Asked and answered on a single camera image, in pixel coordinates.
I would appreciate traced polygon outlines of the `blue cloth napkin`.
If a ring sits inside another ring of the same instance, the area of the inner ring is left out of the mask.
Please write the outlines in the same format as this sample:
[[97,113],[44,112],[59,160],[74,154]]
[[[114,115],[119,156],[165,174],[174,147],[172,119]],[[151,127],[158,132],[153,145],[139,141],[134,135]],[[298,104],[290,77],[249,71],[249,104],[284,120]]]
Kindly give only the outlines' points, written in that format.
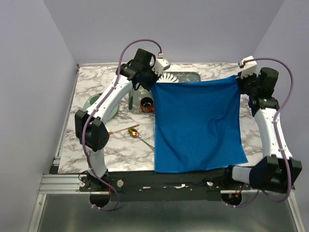
[[158,173],[207,171],[246,163],[235,76],[224,79],[157,83],[154,170]]

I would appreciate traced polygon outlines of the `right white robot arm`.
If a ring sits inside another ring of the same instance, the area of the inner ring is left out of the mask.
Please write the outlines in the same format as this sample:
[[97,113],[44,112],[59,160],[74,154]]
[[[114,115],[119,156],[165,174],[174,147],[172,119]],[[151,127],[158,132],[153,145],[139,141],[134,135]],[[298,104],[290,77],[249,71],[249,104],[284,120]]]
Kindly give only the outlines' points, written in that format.
[[272,97],[279,73],[263,67],[258,74],[237,78],[240,92],[249,96],[248,105],[262,141],[262,159],[254,166],[230,165],[222,177],[227,189],[234,189],[240,182],[250,187],[277,193],[286,193],[302,171],[302,164],[290,152],[281,128],[280,105]]

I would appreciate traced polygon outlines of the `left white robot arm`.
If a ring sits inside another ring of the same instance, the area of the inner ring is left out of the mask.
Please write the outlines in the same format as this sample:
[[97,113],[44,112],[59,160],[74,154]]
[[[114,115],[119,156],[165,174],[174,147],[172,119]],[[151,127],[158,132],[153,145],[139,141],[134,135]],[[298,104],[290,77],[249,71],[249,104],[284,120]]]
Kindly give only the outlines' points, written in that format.
[[131,90],[150,87],[159,79],[165,62],[155,54],[139,48],[127,63],[119,63],[111,84],[87,110],[75,113],[75,133],[83,147],[88,163],[88,173],[93,176],[90,185],[97,191],[108,185],[103,149],[109,140],[105,126],[108,116],[121,99]]

